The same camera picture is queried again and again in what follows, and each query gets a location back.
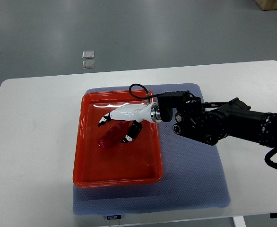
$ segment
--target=white robotic hand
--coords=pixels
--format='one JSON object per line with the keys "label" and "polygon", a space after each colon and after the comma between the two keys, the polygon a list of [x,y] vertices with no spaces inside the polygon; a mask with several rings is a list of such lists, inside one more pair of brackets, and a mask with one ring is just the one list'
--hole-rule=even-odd
{"label": "white robotic hand", "polygon": [[[142,131],[143,125],[142,121],[146,120],[150,123],[159,123],[160,115],[158,110],[158,103],[150,104],[129,104],[112,110],[111,112],[105,114],[99,121],[98,127],[106,124],[111,120],[118,121],[133,121],[128,128],[127,134],[121,138],[121,143],[132,142]],[[113,140],[117,135],[119,135],[123,130],[121,127],[123,123],[117,124],[112,127],[102,138],[99,139],[99,146],[105,148],[109,141]]]}
{"label": "white robotic hand", "polygon": [[118,107],[115,110],[105,114],[99,121],[98,126],[104,125],[106,122],[111,120],[137,122],[146,120],[150,123],[161,122],[158,112],[158,103],[150,103],[148,105],[129,104]]}

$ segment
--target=red object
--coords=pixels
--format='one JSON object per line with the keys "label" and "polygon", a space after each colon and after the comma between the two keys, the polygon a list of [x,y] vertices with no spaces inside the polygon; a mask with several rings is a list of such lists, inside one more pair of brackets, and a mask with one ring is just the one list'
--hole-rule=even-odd
{"label": "red object", "polygon": [[106,132],[101,138],[97,140],[100,148],[110,148],[116,142],[120,142],[121,139],[125,138],[129,129],[129,124],[130,122],[122,121],[113,126],[108,132]]}
{"label": "red object", "polygon": [[[134,90],[146,96],[144,90]],[[79,188],[155,183],[163,177],[157,124],[142,121],[143,129],[135,141],[115,143],[102,149],[97,140],[118,121],[98,127],[100,119],[115,108],[145,103],[128,91],[93,92],[82,98],[73,183]]]}

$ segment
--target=concrete floor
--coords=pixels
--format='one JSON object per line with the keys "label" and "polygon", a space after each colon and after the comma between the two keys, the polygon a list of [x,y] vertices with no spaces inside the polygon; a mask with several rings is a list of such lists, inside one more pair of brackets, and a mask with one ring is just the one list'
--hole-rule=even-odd
{"label": "concrete floor", "polygon": [[[82,69],[84,50],[95,51],[94,69]],[[11,78],[262,60],[277,61],[277,10],[262,11],[254,0],[0,0],[0,85]],[[245,220],[247,227],[277,226],[269,214]]]}

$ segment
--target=robotic arm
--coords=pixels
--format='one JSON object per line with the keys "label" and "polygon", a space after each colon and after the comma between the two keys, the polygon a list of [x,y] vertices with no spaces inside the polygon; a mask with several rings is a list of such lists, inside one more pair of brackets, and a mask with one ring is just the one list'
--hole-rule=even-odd
{"label": "robotic arm", "polygon": [[132,96],[139,99],[157,97],[158,103],[119,107],[108,113],[107,118],[137,122],[147,120],[151,123],[170,122],[173,108],[176,108],[176,124],[172,128],[175,134],[209,145],[215,145],[227,136],[259,143],[273,148],[266,155],[265,162],[277,169],[277,163],[271,161],[277,153],[277,113],[250,111],[251,107],[238,98],[229,102],[202,103],[200,97],[189,91],[137,97],[131,92],[133,86],[145,89],[139,84],[131,85],[129,92]]}

